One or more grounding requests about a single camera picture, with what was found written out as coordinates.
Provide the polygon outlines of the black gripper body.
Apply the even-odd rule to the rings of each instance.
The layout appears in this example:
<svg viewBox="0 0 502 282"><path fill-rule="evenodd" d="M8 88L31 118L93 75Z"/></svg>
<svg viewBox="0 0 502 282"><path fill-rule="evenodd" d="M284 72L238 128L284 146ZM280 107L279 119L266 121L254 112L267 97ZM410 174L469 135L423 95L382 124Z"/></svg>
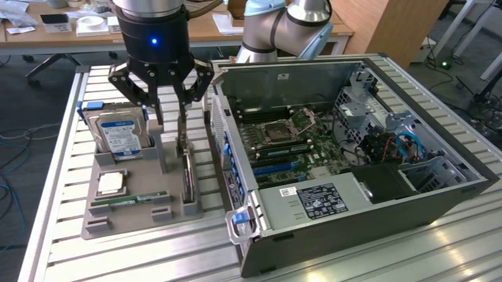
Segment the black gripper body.
<svg viewBox="0 0 502 282"><path fill-rule="evenodd" d="M187 9L180 8L164 17L141 18L117 8L116 15L133 74L151 79L147 71L152 69L159 86L172 84L172 72L177 74L177 80L184 81L195 66L190 52Z"/></svg>

